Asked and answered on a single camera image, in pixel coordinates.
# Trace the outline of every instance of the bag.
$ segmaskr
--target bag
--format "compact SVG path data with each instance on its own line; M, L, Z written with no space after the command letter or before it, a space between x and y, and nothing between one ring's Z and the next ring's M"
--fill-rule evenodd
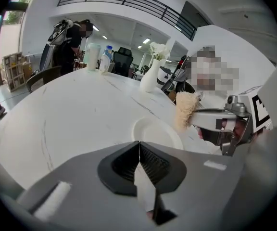
M61 45L65 41L69 41L72 38L67 38L67 30L72 28L74 25L71 20L62 20L58 24L54 25L54 31L49 37L47 44L48 45Z

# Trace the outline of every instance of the black railing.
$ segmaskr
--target black railing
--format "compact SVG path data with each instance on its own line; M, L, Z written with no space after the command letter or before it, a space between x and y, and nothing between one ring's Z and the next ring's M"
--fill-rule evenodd
M152 14L193 40L196 27L175 10L157 0L59 0L57 6L77 2L109 2L125 5Z

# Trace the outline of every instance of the water bottle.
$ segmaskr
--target water bottle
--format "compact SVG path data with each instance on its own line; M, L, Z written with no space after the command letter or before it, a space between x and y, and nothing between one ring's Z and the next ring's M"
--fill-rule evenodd
M83 62L86 63L88 71L95 71L100 50L101 46L98 44L86 44Z
M112 59L112 49L113 49L112 46L107 45L101 57L101 63L99 67L99 73L101 74L106 74L109 70L109 66Z

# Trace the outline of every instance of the white plate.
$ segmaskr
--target white plate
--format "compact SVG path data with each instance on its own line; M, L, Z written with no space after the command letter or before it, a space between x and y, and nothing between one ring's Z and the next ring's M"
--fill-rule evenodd
M175 130L156 118L145 117L138 120L132 130L132 139L183 150L183 144Z

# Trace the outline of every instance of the ceiling light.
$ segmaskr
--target ceiling light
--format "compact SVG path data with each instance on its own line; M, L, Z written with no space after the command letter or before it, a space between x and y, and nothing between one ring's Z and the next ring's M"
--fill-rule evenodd
M175 28L178 29L181 32L181 29L179 27L175 26Z
M143 44L147 44L149 41L150 41L150 39L147 38L147 39L144 40Z

